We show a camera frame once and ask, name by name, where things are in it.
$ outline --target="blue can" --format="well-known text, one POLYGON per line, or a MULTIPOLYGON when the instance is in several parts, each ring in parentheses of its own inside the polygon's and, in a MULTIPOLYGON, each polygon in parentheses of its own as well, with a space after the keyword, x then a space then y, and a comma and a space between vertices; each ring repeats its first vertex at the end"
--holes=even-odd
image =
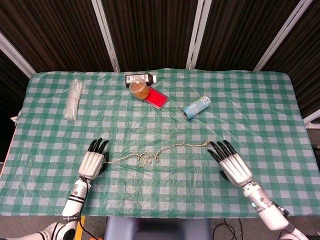
POLYGON ((183 109, 183 116, 185 119, 192 119, 195 115, 200 113, 202 110, 205 110, 209 107, 211 100, 208 96, 204 95, 198 100, 194 101, 190 106, 187 106, 183 109))

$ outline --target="black stripe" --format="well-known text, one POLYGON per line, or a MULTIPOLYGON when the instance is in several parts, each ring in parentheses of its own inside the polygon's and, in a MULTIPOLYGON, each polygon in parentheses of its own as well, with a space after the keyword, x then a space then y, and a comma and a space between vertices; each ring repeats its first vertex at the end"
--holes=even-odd
POLYGON ((40 235, 41 235, 42 240, 46 240, 46 239, 45 239, 45 236, 43 235, 43 233, 42 233, 42 232, 37 232, 37 234, 40 234, 40 235))
POLYGON ((54 226, 54 229, 53 229, 53 232, 52 232, 52 235, 51 235, 51 240, 54 240, 54 235, 55 235, 55 231, 56 231, 56 229, 57 229, 57 227, 58 227, 58 222, 56 223, 56 225, 54 226))
POLYGON ((83 197, 72 195, 72 194, 70 195, 70 197, 74 197, 74 198, 77 198, 77 199, 85 200, 83 197))
POLYGON ((55 240, 57 240, 58 234, 59 234, 60 230, 64 228, 64 226, 65 226, 65 225, 63 225, 62 227, 60 227, 60 229, 56 232, 55 240))
POLYGON ((74 201, 74 202, 77 202, 77 203, 81 203, 81 204, 84 203, 83 201, 79 201, 79 200, 76 200, 76 199, 72 199, 72 198, 70 198, 70 197, 69 197, 69 200, 74 201))

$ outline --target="clear plastic bag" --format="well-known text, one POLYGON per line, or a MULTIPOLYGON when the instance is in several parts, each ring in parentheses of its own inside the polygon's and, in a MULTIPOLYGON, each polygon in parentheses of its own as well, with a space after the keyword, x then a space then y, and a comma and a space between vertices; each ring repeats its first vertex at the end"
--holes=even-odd
POLYGON ((64 110, 65 119, 68 119, 69 121, 75 121, 77 119, 78 104, 84 88, 85 83, 78 79, 73 80, 70 84, 69 94, 64 110))

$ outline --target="robotic arm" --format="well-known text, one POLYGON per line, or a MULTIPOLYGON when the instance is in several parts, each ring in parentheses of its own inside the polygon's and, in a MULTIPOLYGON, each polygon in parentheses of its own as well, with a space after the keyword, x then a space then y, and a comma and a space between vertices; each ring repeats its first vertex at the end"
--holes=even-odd
POLYGON ((236 187, 243 189, 243 195, 270 230, 284 232, 280 240, 308 240, 302 232, 288 222, 274 202, 269 199, 263 187, 253 181, 254 175, 251 169, 232 145, 226 140, 223 142, 228 149, 219 141, 217 142, 219 147, 212 141, 210 142, 216 153, 208 149, 208 152, 223 169, 220 172, 221 175, 236 187))
POLYGON ((0 238, 0 240, 73 240, 76 234, 77 222, 81 220, 81 213, 86 202, 90 182, 102 174, 109 160, 109 153, 104 151, 108 140, 99 147, 102 138, 94 140, 83 156, 79 167, 79 180, 75 182, 73 190, 64 206, 62 218, 65 224, 55 222, 45 230, 21 238, 0 238))

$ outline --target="gray floor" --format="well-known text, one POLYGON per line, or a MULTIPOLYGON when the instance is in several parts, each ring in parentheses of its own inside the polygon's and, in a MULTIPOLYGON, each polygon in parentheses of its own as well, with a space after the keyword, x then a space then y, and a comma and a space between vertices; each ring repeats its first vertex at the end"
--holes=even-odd
MULTIPOLYGON (((320 145, 320 130, 308 130, 311 144, 320 145)), ((103 236, 106 227, 106 217, 91 216, 86 217, 84 227, 97 237, 103 236)), ((237 239, 241 239, 240 224, 237 219, 227 219, 228 224, 234 227, 237 239)), ((292 222, 306 235, 318 235, 320 233, 320 216, 294 216, 290 217, 292 222)), ((45 229, 54 222, 62 222, 59 216, 36 216, 36 217, 16 217, 16 216, 0 216, 0 238, 19 238, 34 232, 45 229)), ((244 240, 276 240, 279 232, 272 232, 267 229, 260 218, 241 219, 243 226, 244 240)), ((223 223, 223 219, 212 219, 212 230, 218 224, 223 223)), ((226 226, 217 228, 214 239, 230 240, 232 234, 226 226)), ((82 240, 89 240, 90 237, 84 232, 82 240)))

